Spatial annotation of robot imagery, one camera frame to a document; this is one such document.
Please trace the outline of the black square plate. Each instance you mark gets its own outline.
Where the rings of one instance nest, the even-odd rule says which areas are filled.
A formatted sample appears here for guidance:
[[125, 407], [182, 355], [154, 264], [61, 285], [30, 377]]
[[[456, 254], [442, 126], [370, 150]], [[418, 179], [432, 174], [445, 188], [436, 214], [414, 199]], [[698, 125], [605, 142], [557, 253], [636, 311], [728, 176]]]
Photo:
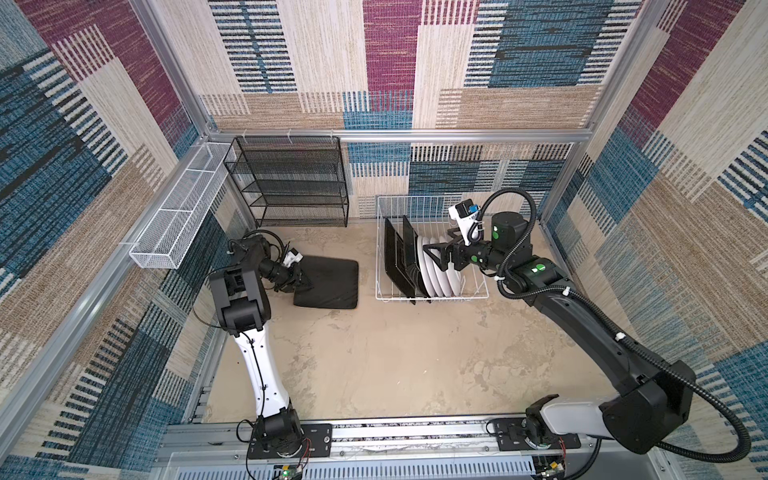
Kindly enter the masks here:
[[306, 256], [299, 262], [299, 267], [301, 282], [295, 287], [294, 306], [330, 310], [353, 310], [357, 307], [357, 261]]

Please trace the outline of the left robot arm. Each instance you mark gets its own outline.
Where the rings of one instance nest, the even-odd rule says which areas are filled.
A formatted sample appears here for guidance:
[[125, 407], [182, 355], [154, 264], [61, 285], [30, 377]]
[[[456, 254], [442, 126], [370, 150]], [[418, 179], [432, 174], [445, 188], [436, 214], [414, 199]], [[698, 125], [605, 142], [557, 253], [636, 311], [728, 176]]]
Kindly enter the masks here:
[[305, 434], [269, 345], [272, 313], [263, 284], [268, 280], [282, 287], [292, 279], [283, 264], [286, 247], [275, 233], [256, 229], [232, 240], [229, 253], [231, 263], [210, 272], [208, 280], [215, 326], [230, 335], [242, 353], [256, 402], [248, 443], [256, 452], [290, 458], [301, 452]]

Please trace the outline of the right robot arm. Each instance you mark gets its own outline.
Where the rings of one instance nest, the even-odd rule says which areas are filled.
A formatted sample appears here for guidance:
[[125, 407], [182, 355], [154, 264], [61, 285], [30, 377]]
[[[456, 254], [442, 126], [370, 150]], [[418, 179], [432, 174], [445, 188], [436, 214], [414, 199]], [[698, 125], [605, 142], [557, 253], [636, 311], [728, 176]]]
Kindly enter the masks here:
[[553, 321], [616, 392], [607, 400], [566, 401], [557, 395], [538, 400], [526, 411], [529, 440], [538, 445], [556, 434], [586, 434], [612, 439], [637, 454], [663, 447], [665, 438], [688, 419], [693, 371], [640, 345], [577, 292], [562, 269], [535, 255], [532, 225], [520, 214], [494, 215], [490, 239], [484, 239], [474, 214], [457, 221], [449, 241], [423, 241], [424, 256], [444, 272], [489, 268], [505, 298], [522, 300]]

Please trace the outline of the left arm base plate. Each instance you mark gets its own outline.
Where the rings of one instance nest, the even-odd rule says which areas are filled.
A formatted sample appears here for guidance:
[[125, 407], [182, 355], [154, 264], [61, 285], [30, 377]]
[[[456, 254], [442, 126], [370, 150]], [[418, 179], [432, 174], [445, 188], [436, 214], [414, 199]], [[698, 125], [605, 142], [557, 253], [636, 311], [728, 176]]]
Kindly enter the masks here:
[[248, 460], [272, 460], [278, 458], [309, 459], [326, 458], [331, 454], [333, 425], [331, 423], [302, 424], [302, 433], [296, 437], [251, 440], [247, 449]]

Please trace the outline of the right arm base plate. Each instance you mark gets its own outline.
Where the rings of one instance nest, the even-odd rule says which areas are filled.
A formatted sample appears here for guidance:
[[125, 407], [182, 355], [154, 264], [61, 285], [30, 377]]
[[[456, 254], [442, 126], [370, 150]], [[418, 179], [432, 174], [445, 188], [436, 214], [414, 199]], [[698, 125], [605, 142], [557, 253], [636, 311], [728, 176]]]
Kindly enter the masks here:
[[526, 416], [495, 418], [486, 422], [486, 433], [493, 437], [500, 451], [534, 451], [579, 449], [581, 441], [575, 434], [555, 434], [542, 420]]

